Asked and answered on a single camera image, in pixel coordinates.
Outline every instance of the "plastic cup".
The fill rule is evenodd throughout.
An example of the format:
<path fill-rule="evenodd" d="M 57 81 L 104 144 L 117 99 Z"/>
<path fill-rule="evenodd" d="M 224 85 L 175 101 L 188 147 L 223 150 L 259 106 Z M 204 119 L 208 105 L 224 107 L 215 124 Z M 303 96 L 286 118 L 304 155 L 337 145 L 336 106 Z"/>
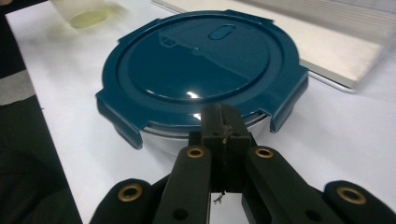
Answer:
<path fill-rule="evenodd" d="M 95 25 L 107 18 L 105 0 L 50 0 L 59 14 L 75 28 Z"/>

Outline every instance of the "white tabletop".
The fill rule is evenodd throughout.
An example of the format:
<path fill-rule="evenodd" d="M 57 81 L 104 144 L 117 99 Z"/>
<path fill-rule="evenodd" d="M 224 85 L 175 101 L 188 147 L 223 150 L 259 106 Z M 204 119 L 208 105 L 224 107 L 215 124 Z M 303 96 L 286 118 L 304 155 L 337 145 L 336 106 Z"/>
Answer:
<path fill-rule="evenodd" d="M 139 178 L 152 184 L 175 161 L 153 148 L 129 146 L 98 113 L 94 97 L 117 40 L 172 13 L 149 0 L 117 0 L 108 8 L 106 21 L 83 30 L 65 24 L 49 2 L 7 15 L 84 223 L 116 183 Z M 281 130 L 258 142 L 277 149 L 313 187 L 348 180 L 396 210 L 394 71 L 392 55 L 357 94 L 310 78 Z"/>

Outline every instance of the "teal plastic lid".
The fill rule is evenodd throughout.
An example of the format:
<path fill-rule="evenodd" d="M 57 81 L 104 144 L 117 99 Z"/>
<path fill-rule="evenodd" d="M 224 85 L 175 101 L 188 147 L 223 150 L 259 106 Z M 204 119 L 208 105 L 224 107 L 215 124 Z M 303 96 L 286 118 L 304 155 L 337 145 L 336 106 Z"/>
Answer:
<path fill-rule="evenodd" d="M 243 119 L 271 116 L 276 132 L 307 87 L 290 37 L 272 21 L 231 10 L 155 20 L 120 40 L 107 58 L 98 109 L 135 148 L 140 131 L 188 133 L 208 104 Z"/>

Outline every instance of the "dark floor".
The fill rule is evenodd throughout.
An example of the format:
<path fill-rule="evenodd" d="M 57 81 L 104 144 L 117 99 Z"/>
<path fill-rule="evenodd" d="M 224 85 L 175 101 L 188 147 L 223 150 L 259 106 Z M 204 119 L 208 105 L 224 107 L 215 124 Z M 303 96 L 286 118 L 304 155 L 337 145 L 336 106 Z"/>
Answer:
<path fill-rule="evenodd" d="M 0 7 L 0 82 L 26 69 L 5 15 L 41 2 L 14 0 Z M 18 87 L 0 85 L 15 94 Z M 39 103 L 35 95 L 26 97 L 0 105 L 0 223 L 79 223 Z"/>

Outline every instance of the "metal screw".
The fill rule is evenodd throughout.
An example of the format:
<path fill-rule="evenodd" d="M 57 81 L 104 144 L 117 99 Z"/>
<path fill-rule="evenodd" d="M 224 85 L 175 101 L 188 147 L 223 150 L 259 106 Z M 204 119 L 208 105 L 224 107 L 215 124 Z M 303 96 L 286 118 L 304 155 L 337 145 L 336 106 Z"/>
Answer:
<path fill-rule="evenodd" d="M 204 156 L 204 151 L 198 147 L 191 148 L 187 151 L 187 155 L 191 158 L 200 158 Z"/>
<path fill-rule="evenodd" d="M 119 191 L 119 199 L 125 203 L 138 199 L 143 193 L 143 189 L 138 184 L 129 184 Z"/>
<path fill-rule="evenodd" d="M 355 189 L 348 188 L 348 187 L 339 187 L 337 189 L 338 195 L 345 201 L 349 203 L 355 203 L 355 204 L 365 204 L 367 203 L 366 197 L 364 197 L 363 194 L 358 192 Z"/>
<path fill-rule="evenodd" d="M 265 159 L 269 159 L 274 156 L 274 153 L 265 147 L 261 147 L 256 149 L 256 155 Z"/>

